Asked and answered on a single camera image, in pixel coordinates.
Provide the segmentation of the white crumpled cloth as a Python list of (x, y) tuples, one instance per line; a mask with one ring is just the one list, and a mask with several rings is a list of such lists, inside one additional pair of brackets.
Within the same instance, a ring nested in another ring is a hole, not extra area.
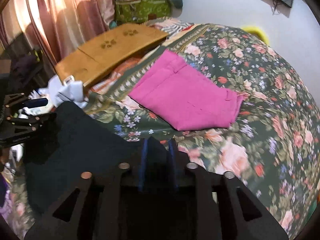
[(54, 107), (64, 102), (73, 102), (78, 107), (84, 108), (88, 102), (85, 99), (82, 81), (76, 81), (74, 76), (68, 76), (63, 81), (54, 75), (46, 88), (38, 89), (40, 95), (44, 95)]

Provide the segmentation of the wooden folding lap desk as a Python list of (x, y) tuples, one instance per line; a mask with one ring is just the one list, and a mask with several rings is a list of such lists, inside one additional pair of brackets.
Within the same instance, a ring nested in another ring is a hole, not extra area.
[(126, 23), (80, 45), (55, 71), (61, 81), (73, 76), (89, 89), (125, 60), (159, 46), (168, 35), (153, 27)]

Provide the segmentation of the yellow foam headboard guard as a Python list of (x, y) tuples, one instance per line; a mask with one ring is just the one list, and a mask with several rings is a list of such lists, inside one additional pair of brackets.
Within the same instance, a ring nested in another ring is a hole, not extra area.
[(269, 45), (269, 39), (266, 33), (260, 29), (259, 27), (256, 26), (244, 26), (242, 27), (243, 31), (246, 31), (247, 33), (250, 33), (254, 35), (255, 37), (259, 38), (261, 41), (263, 41), (265, 44)]

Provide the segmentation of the folded pink pants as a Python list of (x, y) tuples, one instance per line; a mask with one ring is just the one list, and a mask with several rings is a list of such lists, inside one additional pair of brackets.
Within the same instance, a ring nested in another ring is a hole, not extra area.
[(169, 50), (155, 61), (129, 97), (178, 131), (228, 128), (244, 99), (218, 87)]

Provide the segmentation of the floral bed quilt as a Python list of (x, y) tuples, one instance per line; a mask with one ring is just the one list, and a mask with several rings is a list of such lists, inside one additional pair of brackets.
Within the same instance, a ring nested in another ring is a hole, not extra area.
[(234, 171), (290, 239), (306, 228), (319, 192), (319, 109), (297, 72), (243, 30), (200, 24), (172, 35), (164, 48), (244, 100), (229, 128), (174, 130), (129, 92), (162, 53), (117, 68), (89, 93), (86, 112), (128, 141), (153, 136), (178, 145), (209, 171)]

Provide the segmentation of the pink striped curtain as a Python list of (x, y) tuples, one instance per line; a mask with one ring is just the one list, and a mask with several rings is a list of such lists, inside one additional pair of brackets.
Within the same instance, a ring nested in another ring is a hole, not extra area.
[(1, 12), (1, 43), (23, 34), (56, 65), (78, 46), (108, 31), (113, 0), (9, 0)]

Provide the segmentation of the green fabric storage box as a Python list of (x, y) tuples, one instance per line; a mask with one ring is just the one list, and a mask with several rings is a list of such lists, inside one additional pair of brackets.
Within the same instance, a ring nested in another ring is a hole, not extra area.
[(171, 15), (169, 0), (116, 0), (115, 21), (123, 23), (144, 23), (155, 18)]

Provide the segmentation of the black pants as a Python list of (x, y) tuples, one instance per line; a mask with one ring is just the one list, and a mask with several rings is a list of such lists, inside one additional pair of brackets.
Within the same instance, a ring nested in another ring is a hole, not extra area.
[(26, 239), (117, 239), (119, 166), (148, 140), (150, 239), (178, 239), (169, 146), (128, 142), (71, 102), (25, 146), (28, 202), (39, 215)]

